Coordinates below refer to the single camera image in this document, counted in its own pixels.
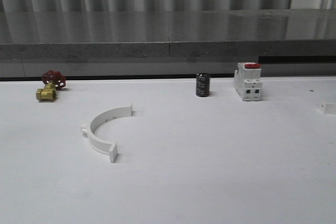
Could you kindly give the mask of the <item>white half-ring pipe clamp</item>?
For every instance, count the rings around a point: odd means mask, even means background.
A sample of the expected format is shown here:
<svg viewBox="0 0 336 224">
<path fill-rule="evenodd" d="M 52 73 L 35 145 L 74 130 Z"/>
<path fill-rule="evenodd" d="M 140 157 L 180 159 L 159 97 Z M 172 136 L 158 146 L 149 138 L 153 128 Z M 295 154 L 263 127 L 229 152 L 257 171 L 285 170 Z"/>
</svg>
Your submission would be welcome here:
<svg viewBox="0 0 336 224">
<path fill-rule="evenodd" d="M 113 108 L 98 114 L 90 122 L 83 123 L 80 126 L 80 130 L 87 136 L 90 146 L 95 151 L 108 155 L 111 163 L 114 163 L 118 157 L 118 147 L 116 141 L 101 139 L 97 137 L 94 132 L 98 127 L 108 121 L 118 118 L 131 117 L 132 112 L 132 104 L 129 106 Z"/>
</svg>

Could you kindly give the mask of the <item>black cylindrical capacitor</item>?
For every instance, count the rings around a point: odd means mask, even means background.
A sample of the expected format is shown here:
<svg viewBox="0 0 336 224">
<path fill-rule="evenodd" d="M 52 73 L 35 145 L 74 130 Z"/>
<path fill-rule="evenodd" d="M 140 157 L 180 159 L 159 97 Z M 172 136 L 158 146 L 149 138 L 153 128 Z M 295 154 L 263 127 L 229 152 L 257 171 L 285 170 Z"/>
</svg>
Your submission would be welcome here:
<svg viewBox="0 0 336 224">
<path fill-rule="evenodd" d="M 196 74 L 196 95 L 198 97 L 208 97 L 210 88 L 210 75 L 208 73 Z"/>
</svg>

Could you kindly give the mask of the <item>grey stone counter ledge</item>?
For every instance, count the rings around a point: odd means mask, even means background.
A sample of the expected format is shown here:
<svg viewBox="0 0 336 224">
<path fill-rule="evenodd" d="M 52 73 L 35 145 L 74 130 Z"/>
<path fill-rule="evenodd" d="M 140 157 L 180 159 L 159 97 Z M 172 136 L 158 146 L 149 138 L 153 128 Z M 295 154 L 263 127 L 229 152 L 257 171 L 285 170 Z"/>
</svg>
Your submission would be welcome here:
<svg viewBox="0 0 336 224">
<path fill-rule="evenodd" d="M 1 13 L 1 58 L 335 60 L 335 10 Z"/>
</svg>

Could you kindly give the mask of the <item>brass valve red handwheel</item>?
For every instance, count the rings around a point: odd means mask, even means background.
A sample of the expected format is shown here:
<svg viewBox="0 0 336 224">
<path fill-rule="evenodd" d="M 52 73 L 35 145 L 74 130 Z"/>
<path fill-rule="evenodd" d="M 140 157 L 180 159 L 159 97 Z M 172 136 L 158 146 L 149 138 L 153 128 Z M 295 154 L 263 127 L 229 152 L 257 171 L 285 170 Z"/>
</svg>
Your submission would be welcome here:
<svg viewBox="0 0 336 224">
<path fill-rule="evenodd" d="M 36 99 L 38 101 L 55 101 L 57 90 L 66 86 L 66 77 L 59 71 L 48 70 L 42 75 L 44 87 L 36 90 Z"/>
</svg>

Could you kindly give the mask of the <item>white circuit breaker red switch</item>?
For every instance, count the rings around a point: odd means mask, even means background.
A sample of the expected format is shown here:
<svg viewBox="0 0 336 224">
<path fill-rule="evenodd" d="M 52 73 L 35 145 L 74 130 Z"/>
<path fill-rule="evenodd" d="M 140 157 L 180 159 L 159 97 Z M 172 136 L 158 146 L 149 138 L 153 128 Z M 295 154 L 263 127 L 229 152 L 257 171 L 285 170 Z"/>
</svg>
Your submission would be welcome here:
<svg viewBox="0 0 336 224">
<path fill-rule="evenodd" d="M 262 81 L 261 65 L 255 62 L 239 62 L 234 74 L 234 88 L 243 101 L 260 101 Z"/>
</svg>

